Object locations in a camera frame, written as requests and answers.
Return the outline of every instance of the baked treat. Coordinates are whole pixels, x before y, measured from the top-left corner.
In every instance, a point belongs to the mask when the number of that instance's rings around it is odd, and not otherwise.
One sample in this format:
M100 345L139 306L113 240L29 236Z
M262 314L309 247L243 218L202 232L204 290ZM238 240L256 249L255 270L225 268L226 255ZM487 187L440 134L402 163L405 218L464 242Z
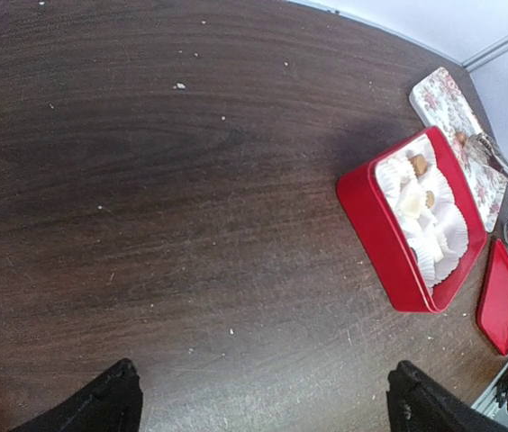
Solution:
M426 159L423 155L416 155L410 157L408 160L410 160L410 163L413 165L414 173L417 177L420 177L426 171L428 171L428 162L426 162Z
M427 191L426 192L426 207L431 209L435 202L436 202L436 197L434 196L434 193L432 193L432 191Z
M456 139L462 146L464 146L467 143L468 135L466 132L459 131L456 132Z

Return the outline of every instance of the wooden table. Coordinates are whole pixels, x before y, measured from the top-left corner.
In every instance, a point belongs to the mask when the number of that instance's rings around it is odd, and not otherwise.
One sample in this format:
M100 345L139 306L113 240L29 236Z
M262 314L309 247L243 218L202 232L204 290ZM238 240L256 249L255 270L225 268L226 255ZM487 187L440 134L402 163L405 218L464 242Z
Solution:
M462 68L334 13L0 1L0 430L124 356L144 431L386 430L402 359L471 402L487 250L397 313L334 191L440 65L487 125Z

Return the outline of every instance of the floral pattern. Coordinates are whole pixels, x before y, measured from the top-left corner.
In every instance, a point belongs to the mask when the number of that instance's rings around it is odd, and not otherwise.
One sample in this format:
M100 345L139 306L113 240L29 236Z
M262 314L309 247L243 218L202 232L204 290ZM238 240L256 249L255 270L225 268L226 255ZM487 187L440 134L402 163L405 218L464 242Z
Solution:
M438 126L446 136L474 195L485 229L492 232L504 197L506 180L468 157L456 139L457 131L464 131L470 136L483 129L454 78L444 67L438 68L414 87L410 102L426 126Z

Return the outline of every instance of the cupcake wrapper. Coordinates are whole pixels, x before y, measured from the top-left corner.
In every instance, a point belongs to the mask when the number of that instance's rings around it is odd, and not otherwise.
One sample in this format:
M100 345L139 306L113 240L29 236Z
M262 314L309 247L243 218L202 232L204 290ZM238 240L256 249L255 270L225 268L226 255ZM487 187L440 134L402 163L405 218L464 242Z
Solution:
M456 253L452 249L450 249L449 243L446 240L446 236L442 231L435 228L434 234L436 235L436 239L438 240L438 244L440 245L440 249L442 250L442 254L444 254L444 256L456 255Z
M414 253L418 258L418 268L422 275L422 279L427 287L432 287L435 284L436 276L434 272L434 260L432 253L426 247L424 238L417 237L408 240L408 246L414 249Z
M397 177L402 185L407 184L411 180L416 180L413 164L405 155L394 155L385 159L388 174Z
M439 284L444 279L449 277L449 275L458 267L458 262L460 258L452 253L448 253L444 255L444 259L442 259L439 263L435 265L435 282L434 284Z
M378 186L380 186L380 190L384 194L388 204L392 209L394 209L398 203L398 198L400 197L400 179L395 174L393 168L385 161L376 165L374 176L376 177Z
M442 259L444 259L444 252L442 251L442 247L440 247L438 232L434 225L429 224L422 234L428 249L432 253L434 263L439 263Z
M426 174L422 175L420 184L424 191L434 194L435 201L431 206L433 212L438 212L445 204L454 203L454 193L452 193L449 182L437 167L432 166Z
M422 207L422 211L420 213L420 218L418 218L418 222L423 230L425 230L429 225L436 225L438 223L438 219L434 216L428 207Z
M426 193L416 180L412 180L400 192L397 211L404 217L418 219L426 206Z
M398 224L406 237L408 239L414 239L416 237L420 237L422 234L422 227L420 223L416 219L413 218L405 218L402 215L396 215L396 219L398 220Z
M468 228L462 213L455 204L445 204L436 217L436 229L444 234L454 255L461 258L468 249Z
M434 153L434 147L426 134L398 150L397 155L399 157L406 157L407 159L413 158L416 155L423 155L428 163L429 169L436 166L436 154Z

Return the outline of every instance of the red lid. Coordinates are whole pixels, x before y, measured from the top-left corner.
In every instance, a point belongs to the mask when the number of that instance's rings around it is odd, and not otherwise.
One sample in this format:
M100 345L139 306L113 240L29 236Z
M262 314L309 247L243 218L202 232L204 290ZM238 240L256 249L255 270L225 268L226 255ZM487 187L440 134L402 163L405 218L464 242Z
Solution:
M508 356L508 252L499 239L490 251L477 320L500 354Z

